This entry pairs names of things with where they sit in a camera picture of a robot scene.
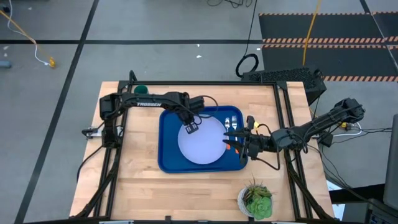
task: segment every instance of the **gray floor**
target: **gray floor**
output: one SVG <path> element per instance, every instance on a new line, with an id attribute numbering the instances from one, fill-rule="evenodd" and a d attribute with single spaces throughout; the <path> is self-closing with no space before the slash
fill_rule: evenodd
<path id="1" fill-rule="evenodd" d="M 14 1 L 14 19 L 33 38 L 77 40 L 92 2 Z M 372 11 L 398 11 L 395 0 L 367 2 Z M 257 12 L 312 12 L 316 3 L 317 0 L 259 0 Z M 205 0 L 100 0 L 88 39 L 245 39 L 252 7 L 233 9 L 226 2 L 210 7 Z M 320 11 L 363 12 L 357 0 L 323 0 Z M 0 39 L 24 38 L 7 30 L 2 17 L 0 26 Z M 252 38 L 261 38 L 258 19 Z M 7 46 L 0 46 L 0 60 L 10 60 L 13 67 L 0 70 L 0 99 L 6 105 L 0 107 L 0 169 L 7 171 L 0 174 L 0 217 L 2 223 L 12 223 L 76 45 L 42 46 L 56 59 L 55 70 L 35 60 L 32 45 L 8 45 L 6 50 L 4 47 Z M 258 47 L 250 45 L 249 52 L 259 53 Z M 245 45 L 228 44 L 85 45 L 25 222 L 68 217 L 76 171 L 86 144 L 80 131 L 91 123 L 102 81 L 125 79 L 130 69 L 140 80 L 238 80 L 234 68 L 244 49 Z M 366 108 L 363 128 L 391 126 L 392 115 L 398 113 L 397 83 L 326 85 L 328 90 L 321 98 L 318 113 L 328 111 L 345 97 L 357 98 Z M 379 184 L 385 178 L 388 140 L 388 134 L 372 134 L 324 151 L 350 185 Z"/>

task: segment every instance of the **succulent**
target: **succulent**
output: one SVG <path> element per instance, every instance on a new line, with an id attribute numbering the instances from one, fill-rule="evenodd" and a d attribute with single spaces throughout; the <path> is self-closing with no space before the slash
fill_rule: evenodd
<path id="1" fill-rule="evenodd" d="M 247 187 L 243 197 L 243 202 L 248 212 L 250 212 L 256 220 L 262 220 L 272 215 L 272 194 L 267 187 L 262 184 L 256 184 L 253 178 L 253 183 Z"/>

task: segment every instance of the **blue tray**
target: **blue tray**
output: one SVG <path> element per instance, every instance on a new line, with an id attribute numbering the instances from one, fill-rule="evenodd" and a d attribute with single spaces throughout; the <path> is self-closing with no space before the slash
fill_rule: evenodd
<path id="1" fill-rule="evenodd" d="M 213 114 L 215 106 L 208 106 L 200 112 L 200 114 Z M 222 124 L 225 118 L 236 116 L 238 128 L 243 127 L 242 112 L 234 106 L 219 106 L 217 113 L 214 115 Z M 180 151 L 178 147 L 178 132 L 181 128 L 181 121 L 175 113 L 165 110 L 159 119 L 159 151 L 157 163 L 160 169 L 167 173 L 186 173 L 186 172 L 217 172 L 240 170 L 246 166 L 239 162 L 239 155 L 235 153 L 235 149 L 225 150 L 224 154 L 211 164 L 196 164 L 189 161 Z"/>

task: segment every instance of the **white cable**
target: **white cable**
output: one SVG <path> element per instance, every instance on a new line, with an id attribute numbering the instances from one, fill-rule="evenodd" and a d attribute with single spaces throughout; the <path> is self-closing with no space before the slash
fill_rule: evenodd
<path id="1" fill-rule="evenodd" d="M 12 2 L 11 2 L 11 0 L 9 0 L 9 5 L 10 5 L 10 19 L 12 19 Z M 14 30 L 14 29 L 12 29 L 12 28 L 10 27 L 10 22 L 11 22 L 10 19 L 8 20 L 8 23 L 7 23 L 8 29 L 11 30 L 11 31 L 13 31 L 13 32 L 16 32 L 17 34 L 23 35 L 24 37 L 28 38 L 25 34 L 19 32 L 18 30 Z M 37 57 L 37 44 L 35 44 L 35 58 L 36 58 L 38 61 L 42 62 L 44 65 L 49 65 L 48 62 L 44 62 L 44 61 L 40 60 L 40 59 Z"/>
<path id="2" fill-rule="evenodd" d="M 338 137 L 338 136 L 356 136 L 356 135 L 362 134 L 361 125 L 359 124 L 359 122 L 357 122 L 356 124 L 357 124 L 358 127 L 359 127 L 359 132 L 358 132 L 358 133 L 355 133 L 355 134 L 336 134 L 336 135 L 333 135 L 333 137 Z"/>

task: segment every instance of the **white pot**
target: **white pot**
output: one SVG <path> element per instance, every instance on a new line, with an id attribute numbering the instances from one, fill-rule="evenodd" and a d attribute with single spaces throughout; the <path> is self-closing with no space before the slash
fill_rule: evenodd
<path id="1" fill-rule="evenodd" d="M 245 187 L 239 192 L 239 195 L 238 195 L 238 207 L 239 207 L 240 211 L 243 214 L 247 215 L 248 217 L 254 218 L 254 216 L 246 209 L 246 206 L 245 206 L 245 204 L 243 202 L 244 193 L 246 192 L 247 189 L 248 188 Z"/>

